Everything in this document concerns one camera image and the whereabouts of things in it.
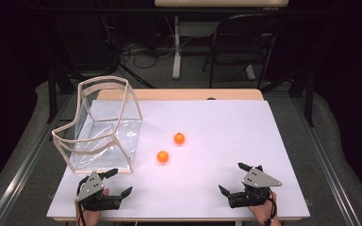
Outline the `white desk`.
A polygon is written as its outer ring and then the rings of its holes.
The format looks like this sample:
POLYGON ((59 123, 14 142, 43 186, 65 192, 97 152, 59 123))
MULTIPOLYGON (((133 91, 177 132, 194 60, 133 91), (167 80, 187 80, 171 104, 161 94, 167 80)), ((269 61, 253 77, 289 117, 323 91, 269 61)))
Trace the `white desk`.
MULTIPOLYGON (((155 6, 166 9, 230 9, 230 8, 285 8, 289 0, 155 0, 155 6)), ((218 22, 185 22, 174 17, 174 61, 173 79, 181 75, 181 42, 180 37, 208 37, 218 22)))

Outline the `person's right hand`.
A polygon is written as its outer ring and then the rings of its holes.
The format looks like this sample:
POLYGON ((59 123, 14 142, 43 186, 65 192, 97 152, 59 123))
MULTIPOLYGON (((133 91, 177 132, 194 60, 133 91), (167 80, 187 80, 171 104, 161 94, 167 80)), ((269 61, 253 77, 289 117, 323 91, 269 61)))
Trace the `person's right hand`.
POLYGON ((276 193, 272 192, 269 198, 261 205, 249 206, 256 221, 261 226, 282 226, 277 216, 276 193))

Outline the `white board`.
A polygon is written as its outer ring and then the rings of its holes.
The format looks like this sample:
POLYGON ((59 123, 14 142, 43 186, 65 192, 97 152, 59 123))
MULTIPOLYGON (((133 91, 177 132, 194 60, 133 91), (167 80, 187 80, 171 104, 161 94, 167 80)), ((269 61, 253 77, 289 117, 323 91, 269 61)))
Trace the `white board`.
POLYGON ((231 208, 218 185, 243 189, 245 171, 260 166, 282 185, 275 189, 278 215, 309 217, 301 188, 272 110, 265 101, 142 101, 140 137, 130 173, 105 185, 118 195, 132 186, 118 210, 103 213, 111 221, 210 221, 251 218, 245 208, 231 208), (178 145, 173 136, 185 135, 178 145), (169 160, 156 155, 166 151, 169 160))

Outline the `metal floor rail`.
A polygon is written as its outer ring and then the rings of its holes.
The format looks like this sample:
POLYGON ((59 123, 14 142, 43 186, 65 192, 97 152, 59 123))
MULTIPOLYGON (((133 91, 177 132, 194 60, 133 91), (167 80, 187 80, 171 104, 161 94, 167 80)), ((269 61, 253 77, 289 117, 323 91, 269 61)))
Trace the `metal floor rail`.
POLYGON ((356 212, 352 206, 348 195, 342 186, 339 178, 337 177, 336 171, 331 164, 331 161, 321 143, 321 140, 315 130, 312 127, 304 114, 304 105, 302 104, 299 98, 292 98, 294 107, 298 111, 299 118, 304 126, 306 133, 310 136, 310 139, 314 145, 314 153, 316 155, 317 161, 321 166, 321 171, 324 174, 325 180, 331 189, 333 197, 337 203, 339 212, 343 216, 347 226, 362 226, 359 218, 357 217, 356 212))
POLYGON ((58 102, 57 113, 56 115, 43 126, 43 130, 40 135, 36 138, 35 145, 25 156, 24 161, 16 171, 13 179, 8 184, 5 193, 1 196, 0 200, 0 226, 5 222, 8 213, 10 212, 14 203, 21 194, 25 184, 31 175, 33 169, 39 161, 39 158, 42 154, 42 147, 45 142, 51 137, 51 131, 58 123, 61 118, 63 111, 72 100, 71 95, 64 95, 58 102))

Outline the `black folding chair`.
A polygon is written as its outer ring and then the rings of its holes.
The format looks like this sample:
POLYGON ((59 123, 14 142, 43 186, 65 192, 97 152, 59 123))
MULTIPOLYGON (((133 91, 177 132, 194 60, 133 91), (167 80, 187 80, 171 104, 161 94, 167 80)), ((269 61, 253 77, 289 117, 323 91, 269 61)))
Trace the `black folding chair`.
POLYGON ((260 88, 267 70, 281 21, 265 14, 236 14, 222 20, 210 36, 209 53, 202 71, 210 64, 209 86, 214 82, 216 66, 261 65, 260 88))

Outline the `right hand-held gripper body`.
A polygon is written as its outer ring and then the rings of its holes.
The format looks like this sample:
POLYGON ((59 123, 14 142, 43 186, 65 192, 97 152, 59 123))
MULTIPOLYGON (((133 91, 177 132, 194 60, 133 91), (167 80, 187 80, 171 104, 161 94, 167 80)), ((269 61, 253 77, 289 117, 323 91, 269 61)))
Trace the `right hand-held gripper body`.
POLYGON ((258 206, 264 204, 271 195, 273 186, 282 183, 265 173, 262 168, 243 168, 246 171, 241 179, 244 190, 237 193, 228 193, 228 202, 231 208, 258 206))

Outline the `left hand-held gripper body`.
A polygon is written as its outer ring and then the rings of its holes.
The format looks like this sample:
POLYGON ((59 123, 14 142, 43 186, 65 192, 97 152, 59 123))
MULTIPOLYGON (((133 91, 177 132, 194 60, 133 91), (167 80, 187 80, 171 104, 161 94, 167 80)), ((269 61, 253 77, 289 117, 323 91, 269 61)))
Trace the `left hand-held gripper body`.
POLYGON ((89 176, 80 181, 75 200, 81 204, 85 210, 118 210, 122 197, 103 194, 105 185, 99 177, 100 173, 93 171, 89 176))

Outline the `clear plastic bag beige trim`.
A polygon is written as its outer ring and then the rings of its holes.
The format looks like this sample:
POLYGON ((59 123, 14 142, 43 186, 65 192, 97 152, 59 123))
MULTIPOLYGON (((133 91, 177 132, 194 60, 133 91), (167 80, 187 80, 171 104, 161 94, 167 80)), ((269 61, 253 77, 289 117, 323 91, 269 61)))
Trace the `clear plastic bag beige trim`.
POLYGON ((128 81, 99 76, 77 87, 74 119, 52 131, 53 141, 74 173, 131 172, 142 113, 128 81))

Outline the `person's left hand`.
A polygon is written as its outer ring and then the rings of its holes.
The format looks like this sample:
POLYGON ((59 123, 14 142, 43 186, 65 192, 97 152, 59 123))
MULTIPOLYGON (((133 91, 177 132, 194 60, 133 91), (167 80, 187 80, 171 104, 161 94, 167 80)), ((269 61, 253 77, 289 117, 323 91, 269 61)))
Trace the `person's left hand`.
POLYGON ((76 226, 96 226, 101 217, 100 211, 85 210, 78 202, 75 204, 76 226))

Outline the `black horizontal bar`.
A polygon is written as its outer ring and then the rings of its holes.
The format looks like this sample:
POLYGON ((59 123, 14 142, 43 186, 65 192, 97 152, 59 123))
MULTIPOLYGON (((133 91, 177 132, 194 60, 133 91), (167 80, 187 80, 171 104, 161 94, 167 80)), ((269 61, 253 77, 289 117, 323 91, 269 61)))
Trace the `black horizontal bar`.
POLYGON ((85 14, 119 14, 119 15, 225 15, 235 13, 263 13, 286 16, 327 15, 328 11, 314 10, 260 10, 242 8, 26 8, 34 13, 85 13, 85 14))

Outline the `black stand post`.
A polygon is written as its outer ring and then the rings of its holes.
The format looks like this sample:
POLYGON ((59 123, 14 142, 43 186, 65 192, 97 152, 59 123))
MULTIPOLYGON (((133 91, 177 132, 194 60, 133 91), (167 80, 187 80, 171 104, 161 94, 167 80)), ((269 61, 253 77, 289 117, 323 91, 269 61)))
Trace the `black stand post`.
POLYGON ((304 116, 311 127, 314 126, 312 120, 313 92, 314 92, 314 76, 313 73, 309 73, 307 77, 304 116))
POLYGON ((51 70, 48 76, 48 94, 49 94, 49 118, 48 123, 51 123, 57 114, 57 89, 55 72, 51 70))

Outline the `wooden table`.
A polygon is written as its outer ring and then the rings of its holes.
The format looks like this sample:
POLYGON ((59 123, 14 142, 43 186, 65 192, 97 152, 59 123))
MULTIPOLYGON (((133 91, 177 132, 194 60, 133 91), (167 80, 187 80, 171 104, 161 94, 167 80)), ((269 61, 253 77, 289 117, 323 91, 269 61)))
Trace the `wooden table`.
MULTIPOLYGON (((257 89, 133 89, 138 103, 142 101, 265 101, 257 89)), ((75 198, 79 183, 90 173, 74 173, 68 165, 52 204, 48 217, 58 221, 73 221, 75 219, 75 198)))

